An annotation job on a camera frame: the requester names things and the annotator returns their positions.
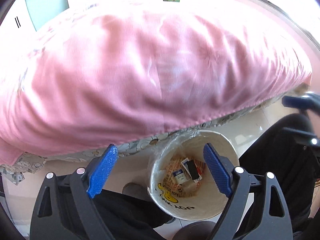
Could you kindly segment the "white paper trash bin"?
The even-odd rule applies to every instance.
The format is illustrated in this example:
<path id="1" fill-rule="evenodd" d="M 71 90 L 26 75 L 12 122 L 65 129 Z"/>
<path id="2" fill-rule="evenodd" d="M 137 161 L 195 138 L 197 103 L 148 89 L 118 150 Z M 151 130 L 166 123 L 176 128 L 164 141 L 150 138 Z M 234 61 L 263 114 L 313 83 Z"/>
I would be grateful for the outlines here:
<path id="1" fill-rule="evenodd" d="M 231 142 L 221 133 L 209 130 L 184 131 L 156 144 L 149 163 L 148 194 L 155 204 L 172 217 L 198 221 L 211 219 L 220 214 L 227 197 L 220 193 L 203 157 L 205 144 L 210 143 L 218 154 L 228 158 L 235 166 L 238 156 Z M 173 196 L 162 185 L 165 168 L 172 157 L 194 158 L 206 164 L 202 184 L 194 196 L 179 198 Z M 199 178 L 193 161 L 188 161 L 188 170 L 192 179 Z"/>

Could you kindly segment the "trash in bin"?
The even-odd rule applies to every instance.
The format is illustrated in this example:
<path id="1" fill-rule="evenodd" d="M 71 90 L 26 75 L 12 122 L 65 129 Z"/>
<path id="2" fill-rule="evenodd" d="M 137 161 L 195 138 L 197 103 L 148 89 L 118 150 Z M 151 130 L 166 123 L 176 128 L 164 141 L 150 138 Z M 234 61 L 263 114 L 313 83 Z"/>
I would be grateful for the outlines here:
<path id="1" fill-rule="evenodd" d="M 192 179 L 188 170 L 188 161 L 193 161 L 199 178 Z M 187 198 L 194 196 L 200 189 L 206 164 L 202 161 L 196 160 L 193 157 L 172 157 L 169 164 L 165 168 L 165 175 L 163 178 L 162 185 L 167 189 L 173 196 L 179 198 Z"/>

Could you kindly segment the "pink floral bed sheet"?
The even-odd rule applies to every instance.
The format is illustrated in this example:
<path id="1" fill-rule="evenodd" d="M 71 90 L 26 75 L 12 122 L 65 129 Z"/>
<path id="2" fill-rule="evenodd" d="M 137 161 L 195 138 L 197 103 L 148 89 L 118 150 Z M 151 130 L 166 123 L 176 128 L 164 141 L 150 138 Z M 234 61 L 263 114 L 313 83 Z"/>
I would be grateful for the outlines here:
<path id="1" fill-rule="evenodd" d="M 1 163 L 121 145 L 254 107 L 312 67 L 284 24 L 237 0 L 66 10 L 1 53 Z"/>

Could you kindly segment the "white wardrobe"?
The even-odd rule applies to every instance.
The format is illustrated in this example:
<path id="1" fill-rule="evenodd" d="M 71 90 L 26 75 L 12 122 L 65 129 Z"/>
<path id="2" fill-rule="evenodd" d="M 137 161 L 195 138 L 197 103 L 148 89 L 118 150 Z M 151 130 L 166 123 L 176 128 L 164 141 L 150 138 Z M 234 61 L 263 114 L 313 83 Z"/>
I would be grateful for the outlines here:
<path id="1" fill-rule="evenodd" d="M 1 33 L 18 35 L 35 31 L 25 0 L 16 0 L 1 24 Z"/>

